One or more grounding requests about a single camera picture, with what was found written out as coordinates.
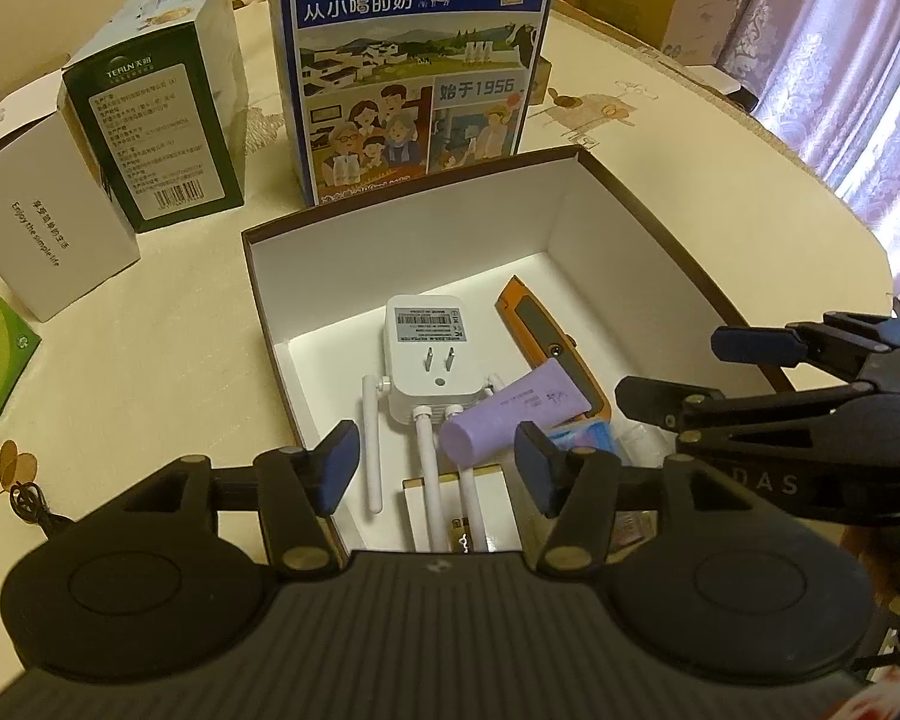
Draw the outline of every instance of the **blue milk carton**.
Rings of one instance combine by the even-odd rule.
[[[516,150],[550,0],[269,0],[309,204]]]

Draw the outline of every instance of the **orange utility knife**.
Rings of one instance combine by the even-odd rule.
[[[577,418],[598,416],[609,420],[610,401],[578,354],[576,341],[562,331],[527,285],[514,276],[500,293],[496,306],[530,367],[543,365],[550,357],[556,358],[590,402],[590,410]]]

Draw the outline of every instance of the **white product box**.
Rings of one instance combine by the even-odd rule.
[[[485,369],[508,384],[527,373],[494,306],[514,274],[574,338],[611,403],[629,374],[706,383],[728,396],[789,389],[778,368],[767,370],[772,384],[756,367],[713,357],[714,329],[744,317],[639,199],[577,146],[319,205],[247,230],[244,246],[274,373],[307,447],[341,419],[362,424],[362,376],[384,373],[393,295],[455,295]],[[623,435],[634,423],[613,408],[612,427]],[[659,464],[673,451],[667,434],[648,430],[636,464]],[[383,512],[367,507],[361,467],[334,515],[338,534],[350,550],[413,550],[403,490],[420,476],[413,431],[381,419],[380,455]],[[503,466],[533,563],[552,523],[535,512],[512,451],[490,462]]]
[[[41,322],[140,259],[62,72],[0,103],[0,276]]]

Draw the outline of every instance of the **tablecloth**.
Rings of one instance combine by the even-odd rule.
[[[255,148],[247,157],[247,203],[141,235],[139,263],[35,323],[44,341],[0,420],[0,445],[12,439],[36,455],[37,483],[68,517],[87,514],[179,455],[237,466],[293,441],[240,232],[303,201],[280,125],[266,4],[236,15]],[[521,148],[568,140],[591,148],[751,323],[889,306],[890,271],[869,233],[725,103],[561,15],[550,21],[543,53],[554,63],[554,90],[587,98],[605,121],[569,119],[548,98],[530,110]],[[2,282],[0,292],[13,301]],[[256,528],[253,515],[221,519],[223,536],[263,560]],[[41,541],[39,528],[17,519],[1,495],[0,586]],[[19,669],[0,621],[0,687]]]

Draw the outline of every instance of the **curtain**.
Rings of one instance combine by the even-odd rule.
[[[900,295],[900,0],[751,0],[719,64],[874,231]]]

